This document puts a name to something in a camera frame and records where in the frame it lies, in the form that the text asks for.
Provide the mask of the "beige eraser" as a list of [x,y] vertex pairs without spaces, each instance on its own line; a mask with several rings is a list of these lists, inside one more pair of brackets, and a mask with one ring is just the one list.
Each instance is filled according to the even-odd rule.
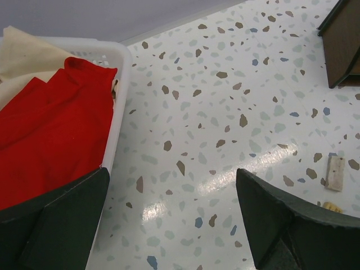
[[343,190],[345,159],[339,156],[330,156],[327,164],[325,188],[341,192]]

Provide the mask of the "brown wooden desk organizer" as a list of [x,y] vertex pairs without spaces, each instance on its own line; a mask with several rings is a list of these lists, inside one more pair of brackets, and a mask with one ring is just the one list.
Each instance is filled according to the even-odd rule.
[[318,27],[328,86],[359,86],[359,0],[338,1]]

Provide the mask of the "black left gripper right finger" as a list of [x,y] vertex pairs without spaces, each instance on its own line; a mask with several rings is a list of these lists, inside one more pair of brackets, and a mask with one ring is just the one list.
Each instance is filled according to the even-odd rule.
[[359,218],[283,191],[245,169],[236,173],[256,269],[359,269]]

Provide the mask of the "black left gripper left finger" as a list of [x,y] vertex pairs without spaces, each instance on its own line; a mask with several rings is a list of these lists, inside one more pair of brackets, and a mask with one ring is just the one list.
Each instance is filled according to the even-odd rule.
[[108,186],[100,168],[1,210],[1,269],[85,269]]

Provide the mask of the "red cloth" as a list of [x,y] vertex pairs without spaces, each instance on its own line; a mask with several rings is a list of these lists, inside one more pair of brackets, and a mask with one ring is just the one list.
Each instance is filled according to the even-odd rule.
[[2,209],[100,167],[116,74],[116,68],[69,57],[49,81],[33,78],[1,110]]

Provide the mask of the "beige cloth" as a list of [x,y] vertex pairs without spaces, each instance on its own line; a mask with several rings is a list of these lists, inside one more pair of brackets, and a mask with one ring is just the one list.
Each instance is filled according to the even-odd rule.
[[110,97],[116,69],[93,64],[44,39],[9,26],[1,42],[1,109],[52,115],[68,109],[116,108]]

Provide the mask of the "small tan sharpener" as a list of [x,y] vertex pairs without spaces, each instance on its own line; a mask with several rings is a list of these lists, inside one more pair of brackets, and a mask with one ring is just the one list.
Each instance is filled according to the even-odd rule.
[[343,210],[340,207],[329,201],[324,202],[322,207],[336,213],[343,213]]

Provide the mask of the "white plastic basket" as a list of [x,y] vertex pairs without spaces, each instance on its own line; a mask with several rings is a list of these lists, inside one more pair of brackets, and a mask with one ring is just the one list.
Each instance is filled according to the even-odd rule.
[[41,38],[46,42],[61,48],[74,56],[91,59],[93,64],[103,68],[116,68],[117,74],[111,90],[116,101],[109,130],[109,136],[100,167],[110,168],[114,161],[116,144],[124,113],[127,90],[129,86],[130,54],[126,48],[114,42],[100,42],[90,39]]

